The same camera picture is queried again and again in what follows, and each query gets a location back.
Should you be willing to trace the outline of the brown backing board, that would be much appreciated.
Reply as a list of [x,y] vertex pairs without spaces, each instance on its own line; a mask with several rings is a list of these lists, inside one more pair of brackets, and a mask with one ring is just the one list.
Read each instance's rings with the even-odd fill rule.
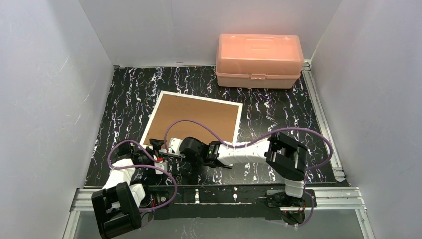
[[223,141],[237,142],[242,108],[242,103],[161,91],[140,143],[163,140],[168,127],[178,120],[196,121]]

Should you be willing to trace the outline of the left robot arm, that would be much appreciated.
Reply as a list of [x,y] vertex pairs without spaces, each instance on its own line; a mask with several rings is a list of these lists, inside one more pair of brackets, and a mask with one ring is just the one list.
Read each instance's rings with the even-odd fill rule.
[[167,162],[158,153],[164,141],[152,139],[144,148],[134,140],[123,140],[109,153],[111,167],[105,185],[91,195],[93,211],[101,238],[111,239],[142,227],[144,216],[154,218],[154,211],[171,200],[168,192],[148,192],[141,183],[132,183],[137,167],[150,168],[169,176]]

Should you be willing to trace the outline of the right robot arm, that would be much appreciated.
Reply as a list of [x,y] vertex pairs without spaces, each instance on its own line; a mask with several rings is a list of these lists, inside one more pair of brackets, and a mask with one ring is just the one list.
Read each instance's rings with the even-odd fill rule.
[[159,153],[179,157],[191,164],[230,168],[239,163],[267,163],[285,180],[287,196],[303,196],[305,184],[306,147],[283,133],[273,133],[255,142],[230,144],[212,141],[209,144],[193,138],[172,138],[161,144]]

